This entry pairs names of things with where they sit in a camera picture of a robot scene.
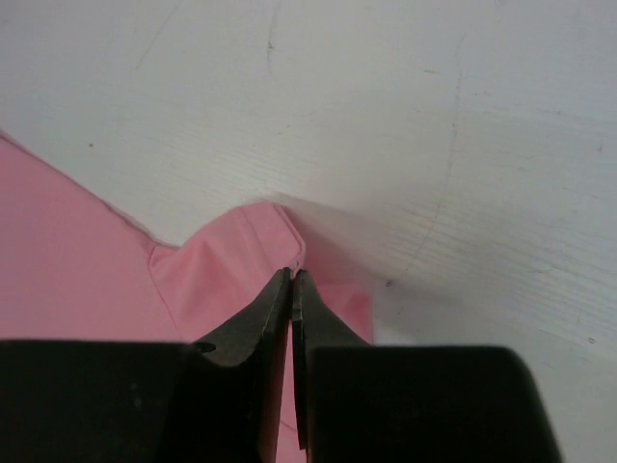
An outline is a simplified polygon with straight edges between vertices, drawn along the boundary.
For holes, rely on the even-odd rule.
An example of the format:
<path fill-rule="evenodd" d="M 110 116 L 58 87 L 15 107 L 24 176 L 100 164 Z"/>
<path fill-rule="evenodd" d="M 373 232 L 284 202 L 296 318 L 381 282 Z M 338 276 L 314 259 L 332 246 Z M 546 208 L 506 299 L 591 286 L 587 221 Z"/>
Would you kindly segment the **pink t-shirt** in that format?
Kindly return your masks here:
<path fill-rule="evenodd" d="M 371 295 L 336 250 L 274 203 L 239 206 L 170 247 L 9 141 L 1 144 L 1 458 L 208 462 L 197 452 L 194 342 L 291 271 L 276 460 L 372 462 Z M 369 346 L 308 357 L 308 451 L 294 404 L 291 302 L 301 270 Z"/>

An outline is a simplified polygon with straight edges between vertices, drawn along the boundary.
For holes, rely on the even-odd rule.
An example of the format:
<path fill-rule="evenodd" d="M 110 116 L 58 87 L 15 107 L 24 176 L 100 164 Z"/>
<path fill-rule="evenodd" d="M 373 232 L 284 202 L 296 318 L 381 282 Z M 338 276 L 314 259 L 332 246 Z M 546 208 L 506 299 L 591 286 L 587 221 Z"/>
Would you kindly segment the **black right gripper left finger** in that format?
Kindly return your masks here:
<path fill-rule="evenodd" d="M 197 452 L 208 462 L 276 460 L 291 288 L 291 271 L 276 271 L 253 302 L 194 342 Z"/>

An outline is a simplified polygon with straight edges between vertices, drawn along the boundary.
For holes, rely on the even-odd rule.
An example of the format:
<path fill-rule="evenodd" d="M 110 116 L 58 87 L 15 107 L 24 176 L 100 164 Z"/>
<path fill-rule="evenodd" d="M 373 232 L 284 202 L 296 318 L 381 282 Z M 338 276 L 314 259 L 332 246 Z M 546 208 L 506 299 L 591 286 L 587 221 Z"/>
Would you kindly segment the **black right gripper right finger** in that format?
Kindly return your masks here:
<path fill-rule="evenodd" d="M 309 451 L 309 353 L 318 347 L 369 346 L 324 302 L 314 279 L 301 270 L 291 302 L 294 404 L 300 449 Z"/>

